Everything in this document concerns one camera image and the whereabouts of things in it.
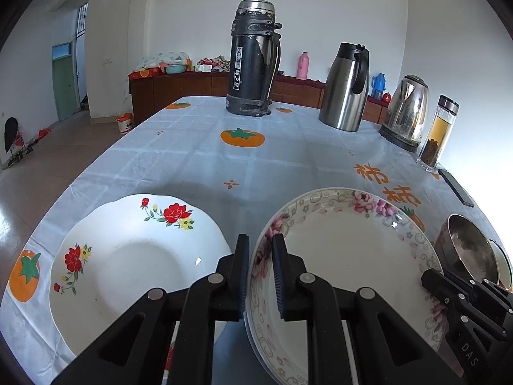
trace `floral plate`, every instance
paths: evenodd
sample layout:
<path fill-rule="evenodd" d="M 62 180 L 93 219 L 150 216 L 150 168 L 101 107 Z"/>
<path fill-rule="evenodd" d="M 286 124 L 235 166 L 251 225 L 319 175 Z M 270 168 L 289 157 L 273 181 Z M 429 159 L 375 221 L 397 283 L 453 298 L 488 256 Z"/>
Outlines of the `floral plate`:
<path fill-rule="evenodd" d="M 53 321 L 78 355 L 148 290 L 188 288 L 230 253 L 215 221 L 181 199 L 139 194 L 104 204 L 70 230 L 55 257 Z M 215 340 L 225 325 L 216 324 Z"/>
<path fill-rule="evenodd" d="M 279 210 L 258 237 L 248 273 L 246 328 L 264 368 L 278 383 L 307 384 L 306 322 L 280 319 L 269 239 L 285 236 L 289 253 L 333 286 L 375 289 L 435 350 L 445 307 L 421 285 L 440 261 L 424 233 L 401 210 L 350 188 L 310 191 Z"/>

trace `carafe handle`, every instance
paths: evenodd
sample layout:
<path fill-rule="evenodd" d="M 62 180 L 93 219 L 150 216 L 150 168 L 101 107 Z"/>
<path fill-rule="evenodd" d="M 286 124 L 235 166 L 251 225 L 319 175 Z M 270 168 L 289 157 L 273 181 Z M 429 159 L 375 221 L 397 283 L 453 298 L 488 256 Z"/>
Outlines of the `carafe handle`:
<path fill-rule="evenodd" d="M 358 74 L 355 79 L 351 91 L 353 94 L 361 94 L 365 87 L 365 80 L 369 72 L 369 58 L 365 53 L 355 53 L 355 59 L 358 62 Z"/>

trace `kettle handle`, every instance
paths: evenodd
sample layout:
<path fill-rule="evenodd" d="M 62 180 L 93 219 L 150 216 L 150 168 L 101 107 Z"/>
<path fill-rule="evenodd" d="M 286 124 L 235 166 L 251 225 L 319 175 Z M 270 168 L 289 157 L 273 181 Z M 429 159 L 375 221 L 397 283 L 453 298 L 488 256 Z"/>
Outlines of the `kettle handle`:
<path fill-rule="evenodd" d="M 365 80 L 369 72 L 369 58 L 363 52 L 355 53 L 355 59 L 358 62 L 358 74 L 355 79 L 351 91 L 353 94 L 361 94 L 363 87 L 365 87 Z"/>
<path fill-rule="evenodd" d="M 276 32 L 273 32 L 273 35 L 271 37 L 271 60 L 269 63 L 269 68 L 266 71 L 265 77 L 264 77 L 264 86 L 262 88 L 262 97 L 261 101 L 265 102 L 268 100 L 271 96 L 271 86 L 273 85 L 273 81 L 276 77 L 276 74 L 278 73 L 278 67 L 280 66 L 280 58 L 281 58 L 281 45 L 280 45 L 280 38 L 281 35 L 279 35 Z"/>

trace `table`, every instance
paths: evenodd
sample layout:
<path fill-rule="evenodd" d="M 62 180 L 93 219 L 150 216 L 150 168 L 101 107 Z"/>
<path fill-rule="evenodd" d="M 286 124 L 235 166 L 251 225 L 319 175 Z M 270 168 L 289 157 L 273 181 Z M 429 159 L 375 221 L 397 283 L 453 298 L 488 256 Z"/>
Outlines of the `table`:
<path fill-rule="evenodd" d="M 91 211 L 126 195 L 173 195 L 203 209 L 232 249 L 239 233 L 248 234 L 254 246 L 269 218 L 289 200 L 332 186 L 389 199 L 406 209 L 432 241 L 444 220 L 460 213 L 500 242 L 479 207 L 463 206 L 441 177 L 381 137 L 377 124 L 362 121 L 357 133 L 348 133 L 322 124 L 319 110 L 308 107 L 275 102 L 272 114 L 256 118 L 228 113 L 221 97 L 179 102 L 191 105 L 161 110 L 95 160 L 27 242 L 25 249 L 41 253 L 38 286 L 27 302 L 17 301 L 7 287 L 0 330 L 35 384 L 50 383 L 73 358 L 48 303 L 50 269 L 61 242 Z M 220 137 L 237 129 L 258 132 L 265 141 L 249 148 L 228 145 Z M 242 321 L 229 323 L 215 344 L 212 383 L 274 383 L 257 361 Z"/>

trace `screw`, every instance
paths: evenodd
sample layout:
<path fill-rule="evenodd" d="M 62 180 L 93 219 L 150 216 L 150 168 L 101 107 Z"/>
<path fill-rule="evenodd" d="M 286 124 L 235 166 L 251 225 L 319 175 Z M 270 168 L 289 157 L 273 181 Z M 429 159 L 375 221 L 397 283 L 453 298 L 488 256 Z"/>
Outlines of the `screw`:
<path fill-rule="evenodd" d="M 376 293 L 372 288 L 365 287 L 360 289 L 360 295 L 366 300 L 371 300 L 376 296 Z"/>
<path fill-rule="evenodd" d="M 162 295 L 164 295 L 164 292 L 160 288 L 153 288 L 148 291 L 148 298 L 153 301 L 160 300 Z"/>
<path fill-rule="evenodd" d="M 311 284 L 315 281 L 315 275 L 305 272 L 304 274 L 299 275 L 299 280 L 305 284 Z"/>
<path fill-rule="evenodd" d="M 211 284 L 219 284 L 224 281 L 224 276 L 218 273 L 214 273 L 210 274 L 207 279 Z"/>

